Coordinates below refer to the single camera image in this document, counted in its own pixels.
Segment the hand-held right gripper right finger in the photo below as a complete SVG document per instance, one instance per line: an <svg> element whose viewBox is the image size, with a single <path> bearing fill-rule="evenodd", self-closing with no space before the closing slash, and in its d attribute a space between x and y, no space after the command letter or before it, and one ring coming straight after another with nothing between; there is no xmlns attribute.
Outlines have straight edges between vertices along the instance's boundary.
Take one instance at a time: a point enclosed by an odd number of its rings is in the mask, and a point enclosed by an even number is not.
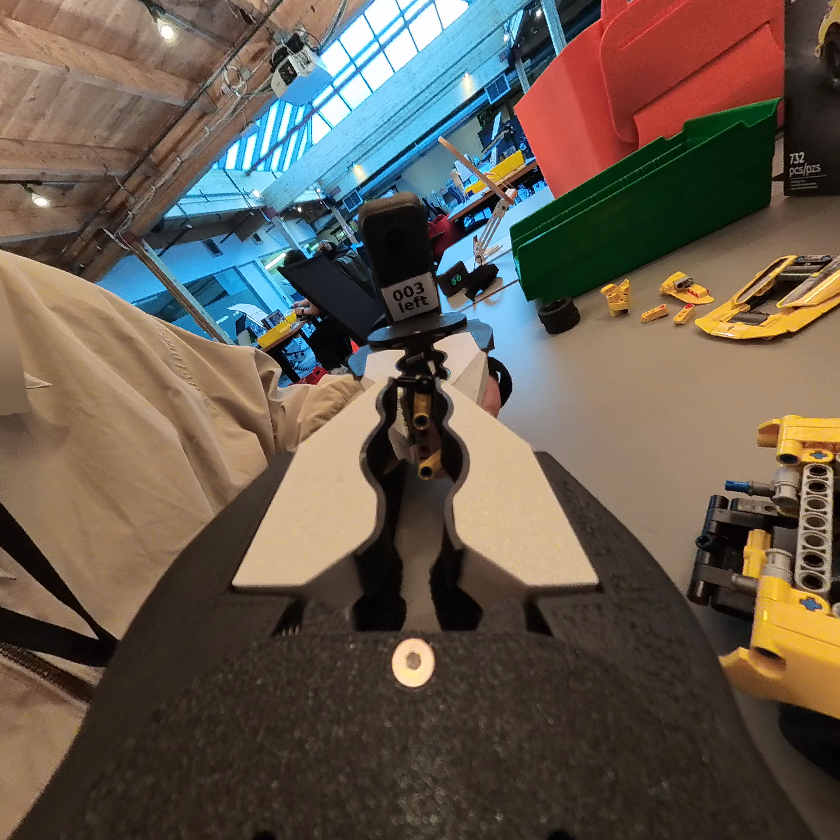
<svg viewBox="0 0 840 840"><path fill-rule="evenodd" d="M452 486L432 568L444 631L471 631L491 607L525 611L545 596L596 592L599 575L557 491L543 453L449 383L434 397L440 467Z"/></svg>

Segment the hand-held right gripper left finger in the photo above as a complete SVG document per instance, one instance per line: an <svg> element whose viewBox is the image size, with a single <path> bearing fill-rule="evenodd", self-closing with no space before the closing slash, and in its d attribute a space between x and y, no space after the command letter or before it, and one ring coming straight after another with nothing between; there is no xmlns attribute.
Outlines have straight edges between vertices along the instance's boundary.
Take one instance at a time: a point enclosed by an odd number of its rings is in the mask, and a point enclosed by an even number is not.
<svg viewBox="0 0 840 840"><path fill-rule="evenodd" d="M232 579L243 595L322 602L362 631L403 627L398 386L378 382L297 448Z"/></svg>

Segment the yellow grey beam frame assembly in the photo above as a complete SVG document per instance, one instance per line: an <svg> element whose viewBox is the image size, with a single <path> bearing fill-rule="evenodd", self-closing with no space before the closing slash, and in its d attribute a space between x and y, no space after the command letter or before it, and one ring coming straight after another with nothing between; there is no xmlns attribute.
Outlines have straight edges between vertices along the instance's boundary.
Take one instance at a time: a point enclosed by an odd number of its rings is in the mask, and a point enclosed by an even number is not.
<svg viewBox="0 0 840 840"><path fill-rule="evenodd" d="M431 395L399 387L395 421L388 432L395 457L415 467L421 480L433 480L444 469L442 438L432 408Z"/></svg>

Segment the yellow toy brick car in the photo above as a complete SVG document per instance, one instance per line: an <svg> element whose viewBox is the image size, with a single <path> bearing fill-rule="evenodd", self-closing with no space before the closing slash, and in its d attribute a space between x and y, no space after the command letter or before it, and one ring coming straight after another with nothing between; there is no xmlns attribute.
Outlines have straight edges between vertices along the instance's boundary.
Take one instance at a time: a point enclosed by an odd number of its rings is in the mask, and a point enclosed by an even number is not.
<svg viewBox="0 0 840 840"><path fill-rule="evenodd" d="M735 688L837 721L839 419L771 419L758 446L775 471L710 496L686 595L749 623L720 657Z"/></svg>

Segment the person's left forearm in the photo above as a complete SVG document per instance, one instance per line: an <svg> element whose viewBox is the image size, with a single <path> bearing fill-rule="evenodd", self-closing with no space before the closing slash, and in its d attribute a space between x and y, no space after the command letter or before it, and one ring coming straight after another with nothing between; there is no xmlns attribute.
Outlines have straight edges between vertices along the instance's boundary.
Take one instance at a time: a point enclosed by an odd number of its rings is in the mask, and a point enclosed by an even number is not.
<svg viewBox="0 0 840 840"><path fill-rule="evenodd" d="M216 500L362 394L351 375L279 386L253 348L202 339L100 286L2 252L2 285L34 409L79 443L108 490L187 474Z"/></svg>

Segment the grey desk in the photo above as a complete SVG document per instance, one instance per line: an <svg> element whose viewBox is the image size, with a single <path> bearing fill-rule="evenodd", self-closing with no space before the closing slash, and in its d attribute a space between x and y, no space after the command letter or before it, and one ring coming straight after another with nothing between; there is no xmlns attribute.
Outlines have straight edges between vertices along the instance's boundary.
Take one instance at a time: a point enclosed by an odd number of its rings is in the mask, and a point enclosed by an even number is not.
<svg viewBox="0 0 840 840"><path fill-rule="evenodd" d="M537 451L602 582L535 595L550 635L502 642L489 676L456 678L456 698L500 690L521 728L517 782L490 783L525 837L838 838L838 783L783 738L775 701L739 697L709 644L722 615L685 598L711 489L767 480L775 447L761 424L838 419L838 314L786 338L713 338L700 319L647 324L669 269L730 298L773 258L838 255L838 197L769 206L681 248L631 279L611 318L599 292L581 322L548 335L519 283L465 310L490 325L512 376L500 420Z"/></svg>

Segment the loose black toy tyre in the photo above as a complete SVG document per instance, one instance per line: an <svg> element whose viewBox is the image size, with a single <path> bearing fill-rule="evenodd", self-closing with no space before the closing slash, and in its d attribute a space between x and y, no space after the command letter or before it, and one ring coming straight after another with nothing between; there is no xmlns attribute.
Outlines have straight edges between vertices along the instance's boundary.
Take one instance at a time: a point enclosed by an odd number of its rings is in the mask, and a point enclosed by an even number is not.
<svg viewBox="0 0 840 840"><path fill-rule="evenodd" d="M538 310L538 317L549 335L568 332L581 322L580 311L569 297L544 304Z"/></svg>

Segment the white ceiling projector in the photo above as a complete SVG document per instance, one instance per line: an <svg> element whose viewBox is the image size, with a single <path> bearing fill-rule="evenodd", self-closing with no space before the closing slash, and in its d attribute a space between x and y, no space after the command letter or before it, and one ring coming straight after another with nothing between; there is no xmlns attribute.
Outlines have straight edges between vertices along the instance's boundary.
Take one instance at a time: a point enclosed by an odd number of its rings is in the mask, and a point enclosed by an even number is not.
<svg viewBox="0 0 840 840"><path fill-rule="evenodd" d="M307 106L332 84L332 75L309 45L305 33L282 41L270 60L270 88L276 98L294 107Z"/></svg>

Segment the person's beige clothing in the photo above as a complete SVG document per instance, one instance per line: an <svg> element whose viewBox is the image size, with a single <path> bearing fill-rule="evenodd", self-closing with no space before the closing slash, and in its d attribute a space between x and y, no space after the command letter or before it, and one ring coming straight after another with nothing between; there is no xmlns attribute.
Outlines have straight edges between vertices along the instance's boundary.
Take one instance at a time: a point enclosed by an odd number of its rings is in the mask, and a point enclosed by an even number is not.
<svg viewBox="0 0 840 840"><path fill-rule="evenodd" d="M121 637L177 554L267 466L270 424L2 419L2 503ZM65 757L101 670L2 652L2 838Z"/></svg>

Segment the long yellow grey brick assembly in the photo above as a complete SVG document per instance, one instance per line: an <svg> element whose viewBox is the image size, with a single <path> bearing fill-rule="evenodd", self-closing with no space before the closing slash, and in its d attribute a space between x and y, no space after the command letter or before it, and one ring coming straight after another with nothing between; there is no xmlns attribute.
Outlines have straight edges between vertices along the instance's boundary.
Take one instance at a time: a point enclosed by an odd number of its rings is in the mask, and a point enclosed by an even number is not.
<svg viewBox="0 0 840 840"><path fill-rule="evenodd" d="M696 283L685 272L677 271L669 276L659 287L659 293L675 298L684 304L703 306L714 302L714 297L706 287Z"/></svg>

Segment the green plastic bin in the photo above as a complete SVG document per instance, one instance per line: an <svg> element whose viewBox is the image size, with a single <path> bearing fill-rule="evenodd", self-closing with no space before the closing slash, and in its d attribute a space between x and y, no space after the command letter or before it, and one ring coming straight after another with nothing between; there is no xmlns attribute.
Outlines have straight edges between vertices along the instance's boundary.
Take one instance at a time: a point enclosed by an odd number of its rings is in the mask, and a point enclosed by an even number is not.
<svg viewBox="0 0 840 840"><path fill-rule="evenodd" d="M576 298L768 206L779 103L690 119L512 225L524 297Z"/></svg>

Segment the red plastic carry case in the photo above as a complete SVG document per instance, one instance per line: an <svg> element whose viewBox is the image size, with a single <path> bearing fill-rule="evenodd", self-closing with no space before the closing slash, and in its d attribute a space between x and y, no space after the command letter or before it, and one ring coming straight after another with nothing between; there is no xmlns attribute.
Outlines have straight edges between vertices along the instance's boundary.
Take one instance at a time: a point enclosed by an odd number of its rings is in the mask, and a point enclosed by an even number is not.
<svg viewBox="0 0 840 840"><path fill-rule="evenodd" d="M557 198L690 119L783 88L782 1L607 1L515 111Z"/></svg>

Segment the yellow brick car hood assembly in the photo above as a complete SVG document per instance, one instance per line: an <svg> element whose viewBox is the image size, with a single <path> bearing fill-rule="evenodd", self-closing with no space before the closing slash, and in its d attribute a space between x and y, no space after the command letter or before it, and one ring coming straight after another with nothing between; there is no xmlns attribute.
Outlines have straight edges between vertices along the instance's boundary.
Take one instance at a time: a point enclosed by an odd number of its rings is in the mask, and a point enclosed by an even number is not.
<svg viewBox="0 0 840 840"><path fill-rule="evenodd" d="M726 340L773 340L798 333L839 305L839 257L784 255L696 326Z"/></svg>

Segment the dark toy car set box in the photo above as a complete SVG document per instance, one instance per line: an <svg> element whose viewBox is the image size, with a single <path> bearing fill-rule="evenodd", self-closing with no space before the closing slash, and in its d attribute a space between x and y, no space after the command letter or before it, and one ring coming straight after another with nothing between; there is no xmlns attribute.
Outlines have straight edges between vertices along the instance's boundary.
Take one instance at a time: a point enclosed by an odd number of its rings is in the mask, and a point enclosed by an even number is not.
<svg viewBox="0 0 840 840"><path fill-rule="evenodd" d="M839 2L784 3L787 196L839 194Z"/></svg>

